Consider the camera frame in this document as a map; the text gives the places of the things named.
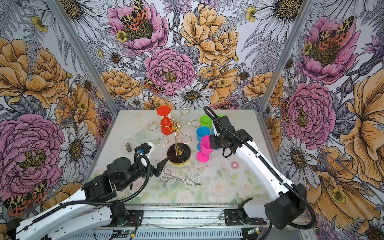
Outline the small tan clip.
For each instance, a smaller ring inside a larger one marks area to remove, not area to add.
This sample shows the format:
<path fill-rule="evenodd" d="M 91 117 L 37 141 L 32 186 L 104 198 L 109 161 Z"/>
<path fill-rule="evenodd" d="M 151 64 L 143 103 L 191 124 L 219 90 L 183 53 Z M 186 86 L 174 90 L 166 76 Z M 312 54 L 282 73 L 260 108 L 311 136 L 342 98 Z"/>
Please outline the small tan clip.
<path fill-rule="evenodd" d="M 132 151 L 132 147 L 131 147 L 131 145 L 129 143 L 125 144 L 125 147 L 126 147 L 126 151 L 128 153 L 130 153 Z"/>

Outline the red wine glass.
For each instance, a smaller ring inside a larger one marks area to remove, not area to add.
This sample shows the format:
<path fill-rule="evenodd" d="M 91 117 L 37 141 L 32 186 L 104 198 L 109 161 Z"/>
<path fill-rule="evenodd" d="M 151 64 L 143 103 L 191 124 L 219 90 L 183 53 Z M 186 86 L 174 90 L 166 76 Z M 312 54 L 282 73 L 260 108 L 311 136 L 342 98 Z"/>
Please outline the red wine glass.
<path fill-rule="evenodd" d="M 157 109 L 157 114 L 162 117 L 160 127 L 162 134 L 168 136 L 173 132 L 173 122 L 169 117 L 171 108 L 168 106 L 161 106 Z"/>

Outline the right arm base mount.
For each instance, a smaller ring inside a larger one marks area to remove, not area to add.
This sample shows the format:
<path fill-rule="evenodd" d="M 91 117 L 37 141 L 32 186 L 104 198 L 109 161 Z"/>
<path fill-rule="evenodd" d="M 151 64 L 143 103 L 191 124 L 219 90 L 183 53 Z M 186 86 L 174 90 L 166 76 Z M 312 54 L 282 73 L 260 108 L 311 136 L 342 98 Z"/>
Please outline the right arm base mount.
<path fill-rule="evenodd" d="M 261 226 L 267 224 L 264 219 L 247 219 L 245 216 L 241 216 L 238 209 L 224 209 L 223 220 L 226 226 Z"/>

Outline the blue wine glass front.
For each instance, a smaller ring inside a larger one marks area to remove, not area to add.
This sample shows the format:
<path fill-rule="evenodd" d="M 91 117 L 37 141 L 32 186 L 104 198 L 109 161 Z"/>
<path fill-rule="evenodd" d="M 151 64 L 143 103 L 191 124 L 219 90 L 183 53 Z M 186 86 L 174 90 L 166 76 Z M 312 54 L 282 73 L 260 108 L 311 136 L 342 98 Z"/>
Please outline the blue wine glass front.
<path fill-rule="evenodd" d="M 211 134 L 211 130 L 208 127 L 199 127 L 197 129 L 196 133 L 197 133 L 197 140 L 198 140 L 197 150 L 200 151 L 201 150 L 200 145 L 201 145 L 202 138 L 205 136 L 209 136 Z"/>

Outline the green wine glass front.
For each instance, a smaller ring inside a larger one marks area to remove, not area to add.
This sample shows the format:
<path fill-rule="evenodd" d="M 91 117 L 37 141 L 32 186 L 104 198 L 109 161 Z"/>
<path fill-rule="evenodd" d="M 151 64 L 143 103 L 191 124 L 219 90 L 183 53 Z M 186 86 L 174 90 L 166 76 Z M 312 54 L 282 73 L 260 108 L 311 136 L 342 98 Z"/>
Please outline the green wine glass front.
<path fill-rule="evenodd" d="M 200 117 L 200 123 L 201 127 L 206 127 L 208 129 L 211 129 L 213 127 L 213 121 L 207 115 Z"/>

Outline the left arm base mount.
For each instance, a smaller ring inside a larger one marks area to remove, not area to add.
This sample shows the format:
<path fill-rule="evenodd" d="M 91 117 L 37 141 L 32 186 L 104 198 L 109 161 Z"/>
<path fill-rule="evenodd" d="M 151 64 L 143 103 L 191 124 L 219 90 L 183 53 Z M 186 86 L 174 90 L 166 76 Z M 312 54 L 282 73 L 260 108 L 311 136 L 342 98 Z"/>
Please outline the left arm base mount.
<path fill-rule="evenodd" d="M 116 227 L 140 227 L 143 221 L 143 210 L 128 210 L 115 218 Z"/>

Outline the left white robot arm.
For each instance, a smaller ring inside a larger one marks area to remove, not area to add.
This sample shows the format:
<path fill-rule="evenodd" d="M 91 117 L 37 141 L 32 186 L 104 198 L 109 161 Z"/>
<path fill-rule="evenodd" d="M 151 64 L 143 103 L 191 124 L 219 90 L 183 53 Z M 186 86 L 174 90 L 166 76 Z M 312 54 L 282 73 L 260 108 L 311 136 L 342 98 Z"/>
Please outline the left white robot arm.
<path fill-rule="evenodd" d="M 7 236 L 11 240 L 65 240 L 89 229 L 123 224 L 129 218 L 125 203 L 137 197 L 152 176 L 159 177 L 169 160 L 154 167 L 147 155 L 134 156 L 133 163 L 127 158 L 114 160 L 102 175 L 47 211 L 9 222 Z"/>

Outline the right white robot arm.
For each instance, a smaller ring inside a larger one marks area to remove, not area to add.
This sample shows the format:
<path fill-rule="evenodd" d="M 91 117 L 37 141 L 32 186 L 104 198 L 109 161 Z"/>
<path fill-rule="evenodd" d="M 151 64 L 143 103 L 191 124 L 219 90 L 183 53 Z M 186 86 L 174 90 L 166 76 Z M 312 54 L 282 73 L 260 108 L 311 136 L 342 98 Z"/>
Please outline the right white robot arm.
<path fill-rule="evenodd" d="M 262 218 L 279 230 L 291 226 L 309 230 L 317 224 L 316 214 L 307 201 L 307 189 L 295 185 L 268 160 L 253 138 L 244 129 L 235 130 L 227 116 L 219 117 L 211 108 L 203 108 L 213 121 L 214 134 L 209 136 L 211 149 L 229 149 L 243 160 L 266 189 L 271 202 L 263 207 L 250 199 L 239 205 L 241 214 L 249 219 Z"/>

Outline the pink wine glass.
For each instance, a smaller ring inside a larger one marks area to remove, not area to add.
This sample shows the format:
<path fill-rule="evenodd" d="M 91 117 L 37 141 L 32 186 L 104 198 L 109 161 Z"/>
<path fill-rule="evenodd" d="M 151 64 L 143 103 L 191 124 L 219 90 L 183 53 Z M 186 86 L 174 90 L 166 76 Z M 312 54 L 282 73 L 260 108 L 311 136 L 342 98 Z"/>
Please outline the pink wine glass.
<path fill-rule="evenodd" d="M 197 153 L 197 159 L 201 163 L 206 163 L 210 159 L 210 154 L 213 152 L 210 144 L 210 136 L 204 136 L 200 142 L 200 151 Z"/>

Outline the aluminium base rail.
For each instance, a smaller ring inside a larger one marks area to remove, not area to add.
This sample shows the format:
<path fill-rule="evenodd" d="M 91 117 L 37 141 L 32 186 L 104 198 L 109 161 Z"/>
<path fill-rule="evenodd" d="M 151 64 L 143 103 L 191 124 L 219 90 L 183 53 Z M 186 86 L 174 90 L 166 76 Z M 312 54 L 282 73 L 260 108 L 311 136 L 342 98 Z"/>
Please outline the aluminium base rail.
<path fill-rule="evenodd" d="M 312 230 L 287 226 L 273 227 L 267 219 L 261 226 L 226 226 L 224 209 L 229 204 L 126 205 L 143 210 L 140 227 L 96 227 L 73 237 L 74 240 L 314 240 Z"/>

